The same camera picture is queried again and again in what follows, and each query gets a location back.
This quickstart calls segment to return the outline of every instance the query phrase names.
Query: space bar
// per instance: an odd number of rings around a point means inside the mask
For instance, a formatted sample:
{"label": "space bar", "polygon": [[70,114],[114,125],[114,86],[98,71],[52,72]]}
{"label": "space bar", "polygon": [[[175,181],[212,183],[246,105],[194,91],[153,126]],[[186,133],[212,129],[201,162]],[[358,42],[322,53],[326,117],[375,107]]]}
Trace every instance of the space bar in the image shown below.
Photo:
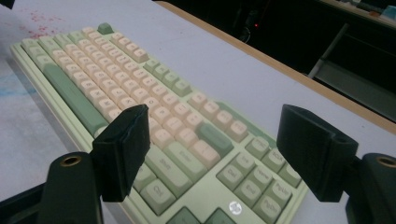
{"label": "space bar", "polygon": [[59,66],[46,65],[43,74],[92,136],[99,128],[107,126],[105,118]]}

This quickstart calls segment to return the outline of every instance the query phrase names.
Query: keyboard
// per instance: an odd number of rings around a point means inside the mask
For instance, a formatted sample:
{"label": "keyboard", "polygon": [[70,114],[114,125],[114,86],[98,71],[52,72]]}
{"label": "keyboard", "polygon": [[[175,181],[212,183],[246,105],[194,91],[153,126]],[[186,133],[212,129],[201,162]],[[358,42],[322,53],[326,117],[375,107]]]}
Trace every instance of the keyboard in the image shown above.
{"label": "keyboard", "polygon": [[82,151],[123,109],[148,106],[150,150],[120,203],[133,223],[289,223],[301,204],[307,186],[272,136],[110,24],[10,48]]}

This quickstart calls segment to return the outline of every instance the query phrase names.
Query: desk surface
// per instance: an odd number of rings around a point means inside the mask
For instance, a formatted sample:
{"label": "desk surface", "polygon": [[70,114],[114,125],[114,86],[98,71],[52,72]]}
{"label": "desk surface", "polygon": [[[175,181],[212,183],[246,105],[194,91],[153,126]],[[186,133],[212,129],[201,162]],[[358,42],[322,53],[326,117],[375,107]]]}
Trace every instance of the desk surface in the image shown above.
{"label": "desk surface", "polygon": [[[281,106],[298,105],[358,141],[359,157],[372,151],[396,157],[395,124],[177,8],[163,4],[171,13],[147,0],[62,3],[19,0],[13,10],[0,7],[0,201],[41,184],[54,159],[77,150],[13,62],[9,45],[104,21],[272,136]],[[346,201],[319,203],[308,193],[293,222],[346,223]],[[106,223],[115,223],[105,212]]]}

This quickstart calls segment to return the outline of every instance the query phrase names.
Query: mechanical keyboard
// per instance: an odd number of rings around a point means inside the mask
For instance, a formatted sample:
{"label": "mechanical keyboard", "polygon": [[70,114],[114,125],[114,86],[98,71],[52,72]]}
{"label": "mechanical keyboard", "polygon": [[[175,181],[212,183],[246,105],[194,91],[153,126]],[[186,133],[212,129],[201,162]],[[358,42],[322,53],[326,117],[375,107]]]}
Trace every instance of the mechanical keyboard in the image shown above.
{"label": "mechanical keyboard", "polygon": [[289,223],[307,186],[276,141],[108,23],[12,45],[82,151],[121,110],[149,108],[150,150],[120,204],[134,223]]}

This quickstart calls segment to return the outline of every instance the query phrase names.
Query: white table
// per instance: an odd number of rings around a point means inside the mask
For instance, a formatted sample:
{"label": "white table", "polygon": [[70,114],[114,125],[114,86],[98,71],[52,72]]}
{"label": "white table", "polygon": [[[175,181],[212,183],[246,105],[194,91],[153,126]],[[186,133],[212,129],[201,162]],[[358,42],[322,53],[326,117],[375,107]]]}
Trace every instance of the white table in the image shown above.
{"label": "white table", "polygon": [[[173,10],[176,14],[149,0],[17,0],[12,10],[0,7],[0,201],[45,182],[50,163],[77,150],[13,62],[9,46],[25,37],[67,33],[104,21],[272,136],[281,106],[297,105],[358,141],[359,157],[369,152],[396,157],[394,123]],[[340,203],[319,203],[308,192],[293,223],[347,223],[346,201],[344,195]],[[105,217],[106,223],[116,223],[107,209]]]}

